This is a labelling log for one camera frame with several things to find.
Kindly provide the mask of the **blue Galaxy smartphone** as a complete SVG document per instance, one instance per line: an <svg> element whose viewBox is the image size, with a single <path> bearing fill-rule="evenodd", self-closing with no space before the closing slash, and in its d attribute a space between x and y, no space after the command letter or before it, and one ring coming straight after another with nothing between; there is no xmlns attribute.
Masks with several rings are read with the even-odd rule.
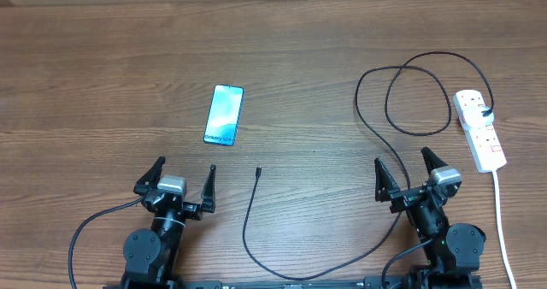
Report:
<svg viewBox="0 0 547 289"><path fill-rule="evenodd" d="M203 135L205 143L225 146L235 144L243 99L242 87L215 87Z"/></svg>

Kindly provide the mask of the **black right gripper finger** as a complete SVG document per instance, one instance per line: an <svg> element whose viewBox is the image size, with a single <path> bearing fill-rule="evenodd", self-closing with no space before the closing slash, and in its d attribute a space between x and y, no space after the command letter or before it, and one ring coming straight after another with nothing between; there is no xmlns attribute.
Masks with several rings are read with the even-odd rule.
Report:
<svg viewBox="0 0 547 289"><path fill-rule="evenodd" d="M375 170L375 201L391 201L392 197L401 191L396 180L386 165L377 157L374 159Z"/></svg>
<svg viewBox="0 0 547 289"><path fill-rule="evenodd" d="M421 154L429 175L431 175L434 170L447 166L447 163L438 157L429 147L423 147L421 149Z"/></svg>

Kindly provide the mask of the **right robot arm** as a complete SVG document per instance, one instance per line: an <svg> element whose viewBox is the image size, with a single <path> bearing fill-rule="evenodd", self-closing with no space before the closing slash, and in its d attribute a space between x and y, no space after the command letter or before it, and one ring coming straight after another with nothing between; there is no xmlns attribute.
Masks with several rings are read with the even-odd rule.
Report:
<svg viewBox="0 0 547 289"><path fill-rule="evenodd" d="M462 183L461 173L442 161L431 149L421 149L428 179L421 185L402 190L379 159L374 160L375 200L389 202L393 214L405 213L420 243L395 255L379 277L364 279L372 288L481 288L479 258L486 236L469 223L450 224L444 206ZM390 266L409 253L422 249L427 264L410 268L403 276L387 275Z"/></svg>

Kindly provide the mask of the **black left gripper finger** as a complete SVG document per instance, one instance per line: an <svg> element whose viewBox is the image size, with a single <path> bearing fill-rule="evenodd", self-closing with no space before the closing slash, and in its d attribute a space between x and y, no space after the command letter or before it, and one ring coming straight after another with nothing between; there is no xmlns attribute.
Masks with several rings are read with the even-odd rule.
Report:
<svg viewBox="0 0 547 289"><path fill-rule="evenodd" d="M201 195L202 210L205 213L215 212L215 174L216 166L212 164Z"/></svg>
<svg viewBox="0 0 547 289"><path fill-rule="evenodd" d="M164 156L159 156L154 165L135 183L133 192L139 196L146 195L150 190L157 188L162 176L162 167L166 161Z"/></svg>

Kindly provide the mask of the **white charger plug adapter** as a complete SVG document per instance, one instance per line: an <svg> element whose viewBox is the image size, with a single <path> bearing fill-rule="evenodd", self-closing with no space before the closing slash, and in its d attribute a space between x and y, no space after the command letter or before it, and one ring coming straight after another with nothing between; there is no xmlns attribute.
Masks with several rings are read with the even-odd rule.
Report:
<svg viewBox="0 0 547 289"><path fill-rule="evenodd" d="M486 127L493 123L494 114L491 108L486 106L466 107L460 116L462 127L471 130Z"/></svg>

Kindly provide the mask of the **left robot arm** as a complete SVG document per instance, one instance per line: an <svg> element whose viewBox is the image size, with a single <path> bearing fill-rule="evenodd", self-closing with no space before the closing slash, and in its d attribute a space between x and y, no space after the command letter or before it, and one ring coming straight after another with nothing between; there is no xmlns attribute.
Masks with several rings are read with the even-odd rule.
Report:
<svg viewBox="0 0 547 289"><path fill-rule="evenodd" d="M185 223L201 221L205 213L215 212L216 166L210 166L202 202L191 203L185 200L185 179L162 173L165 161L165 157L158 157L133 188L154 218L149 228L131 233L123 245L126 266L121 277L122 289L182 288L184 285L174 273L174 264Z"/></svg>

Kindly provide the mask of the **white power strip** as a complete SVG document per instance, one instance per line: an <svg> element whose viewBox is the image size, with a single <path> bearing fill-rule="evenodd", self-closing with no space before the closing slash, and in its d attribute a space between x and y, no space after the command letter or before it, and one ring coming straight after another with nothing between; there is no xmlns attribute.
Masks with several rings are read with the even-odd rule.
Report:
<svg viewBox="0 0 547 289"><path fill-rule="evenodd" d="M461 114L466 107L486 106L479 91L463 90L453 97L456 113L461 123ZM493 123L481 128L464 130L475 166L480 173L495 172L507 164Z"/></svg>

